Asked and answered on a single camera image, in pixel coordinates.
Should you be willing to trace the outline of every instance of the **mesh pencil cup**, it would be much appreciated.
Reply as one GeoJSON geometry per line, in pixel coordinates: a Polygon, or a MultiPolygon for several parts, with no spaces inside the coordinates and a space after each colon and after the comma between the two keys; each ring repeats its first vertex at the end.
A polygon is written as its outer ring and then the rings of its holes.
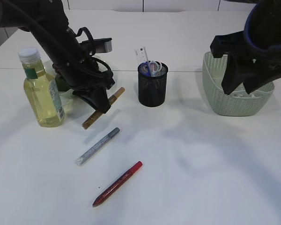
{"type": "Polygon", "coordinates": [[[141,65],[138,67],[139,101],[144,106],[157,107],[164,103],[169,69],[162,65],[161,71],[151,77],[142,73],[141,65]]]}

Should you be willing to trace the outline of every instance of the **white table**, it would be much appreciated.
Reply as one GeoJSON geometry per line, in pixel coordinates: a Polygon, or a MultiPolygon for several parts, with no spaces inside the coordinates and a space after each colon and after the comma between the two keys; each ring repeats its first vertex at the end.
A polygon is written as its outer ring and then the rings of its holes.
{"type": "MultiPolygon", "coordinates": [[[[90,29],[94,38],[113,38],[113,51],[100,54],[113,70],[136,71],[134,49],[146,46],[151,60],[162,61],[170,71],[201,71],[204,53],[215,35],[244,28],[248,12],[131,13],[96,10],[66,11],[70,27],[90,29]]],[[[0,48],[0,68],[22,68],[17,53],[37,46],[43,61],[49,58],[34,37],[17,31],[0,48]]]]}
{"type": "MultiPolygon", "coordinates": [[[[75,29],[91,25],[96,38],[113,37],[114,51],[104,57],[122,70],[135,70],[135,45],[147,46],[171,70],[200,70],[213,35],[237,31],[245,21],[238,12],[67,15],[75,29]],[[144,18],[158,21],[158,38],[146,26],[124,33],[144,18]],[[150,32],[160,42],[140,36],[150,32]]],[[[108,94],[121,86],[126,92],[89,130],[81,124],[93,110],[65,95],[64,124],[42,128],[22,90],[24,72],[16,69],[16,52],[28,45],[36,41],[18,31],[0,48],[0,225],[281,225],[281,80],[257,115],[233,118],[211,110],[201,72],[169,73],[165,103],[147,108],[137,99],[137,73],[117,71],[108,94]],[[115,127],[120,134],[91,161],[74,163],[115,127]],[[139,160],[144,166],[92,208],[139,160]]]]}

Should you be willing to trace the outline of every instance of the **yellow oil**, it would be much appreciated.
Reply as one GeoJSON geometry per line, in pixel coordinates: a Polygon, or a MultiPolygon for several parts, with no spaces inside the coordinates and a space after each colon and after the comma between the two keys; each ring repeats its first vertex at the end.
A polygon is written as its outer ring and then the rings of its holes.
{"type": "Polygon", "coordinates": [[[54,77],[44,70],[41,60],[33,64],[22,64],[24,69],[35,69],[37,79],[28,79],[24,81],[24,91],[31,104],[37,121],[42,127],[58,127],[62,124],[65,117],[61,106],[60,98],[56,88],[56,96],[52,97],[53,87],[56,87],[54,77]],[[53,99],[60,102],[60,107],[56,107],[53,99]]]}

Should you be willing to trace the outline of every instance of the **red marker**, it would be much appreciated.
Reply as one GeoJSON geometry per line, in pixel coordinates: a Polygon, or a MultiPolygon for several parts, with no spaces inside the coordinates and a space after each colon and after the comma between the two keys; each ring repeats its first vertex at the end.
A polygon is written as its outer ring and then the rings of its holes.
{"type": "Polygon", "coordinates": [[[106,199],[108,199],[116,190],[119,189],[138,169],[142,166],[142,162],[138,162],[126,173],[124,173],[119,179],[117,179],[112,185],[109,186],[102,194],[100,194],[93,203],[93,207],[101,205],[106,199]]]}

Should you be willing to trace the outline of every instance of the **cooking oil bottle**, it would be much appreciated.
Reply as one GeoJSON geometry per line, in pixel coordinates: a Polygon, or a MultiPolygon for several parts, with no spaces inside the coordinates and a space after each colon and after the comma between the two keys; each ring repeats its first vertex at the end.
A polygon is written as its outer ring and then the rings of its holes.
{"type": "Polygon", "coordinates": [[[36,48],[24,48],[19,52],[27,78],[24,91],[42,127],[58,127],[65,113],[54,77],[45,72],[39,51],[36,48]]]}

